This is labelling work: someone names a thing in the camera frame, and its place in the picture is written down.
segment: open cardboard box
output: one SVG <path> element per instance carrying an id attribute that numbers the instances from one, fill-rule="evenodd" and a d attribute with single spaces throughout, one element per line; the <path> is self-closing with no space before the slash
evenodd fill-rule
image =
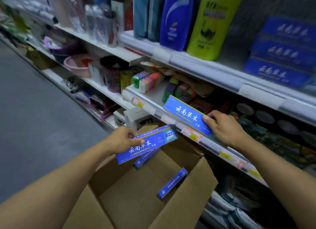
<path id="1" fill-rule="evenodd" d="M 158 125 L 145 125 L 144 133 Z M 194 228 L 217 180 L 203 154 L 182 135 L 140 170 L 112 157 L 94 173 L 63 229 Z M 157 193 L 184 167 L 188 174 L 163 199 Z"/>

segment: hand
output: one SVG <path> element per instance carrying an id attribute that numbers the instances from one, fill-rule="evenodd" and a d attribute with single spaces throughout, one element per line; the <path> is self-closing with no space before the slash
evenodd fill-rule
<path id="1" fill-rule="evenodd" d="M 212 129 L 219 140 L 237 150 L 249 140 L 253 140 L 231 115 L 213 110 L 207 116 L 203 116 L 203 121 Z"/>
<path id="2" fill-rule="evenodd" d="M 142 138 L 131 139 L 131 137 L 137 135 L 136 131 L 130 127 L 119 127 L 105 139 L 105 146 L 110 150 L 111 154 L 123 153 L 130 147 L 140 146 L 145 143 L 145 140 Z"/>

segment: gray floor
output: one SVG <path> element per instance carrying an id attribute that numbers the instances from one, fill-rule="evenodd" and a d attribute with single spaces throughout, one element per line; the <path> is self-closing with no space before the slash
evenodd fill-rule
<path id="1" fill-rule="evenodd" d="M 0 41 L 0 203 L 107 136 Z"/>

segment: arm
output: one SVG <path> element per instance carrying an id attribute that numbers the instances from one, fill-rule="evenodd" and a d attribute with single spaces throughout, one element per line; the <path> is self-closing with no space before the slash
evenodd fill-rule
<path id="1" fill-rule="evenodd" d="M 83 189 L 108 156 L 139 146 L 136 132 L 116 129 L 106 139 L 38 179 L 0 205 L 0 228 L 62 228 Z"/>
<path id="2" fill-rule="evenodd" d="M 212 111 L 203 120 L 222 142 L 235 148 L 256 167 L 273 194 L 300 229 L 316 225 L 316 178 L 255 141 L 230 115 Z"/>

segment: forearm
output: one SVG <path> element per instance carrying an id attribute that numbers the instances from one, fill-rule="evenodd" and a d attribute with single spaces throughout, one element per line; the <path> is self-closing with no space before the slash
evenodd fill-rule
<path id="1" fill-rule="evenodd" d="M 238 150 L 255 165 L 300 229 L 316 225 L 316 179 L 313 176 L 253 139 L 245 140 Z"/>
<path id="2" fill-rule="evenodd" d="M 98 143 L 0 205 L 0 228 L 61 228 L 98 165 L 111 154 Z"/>

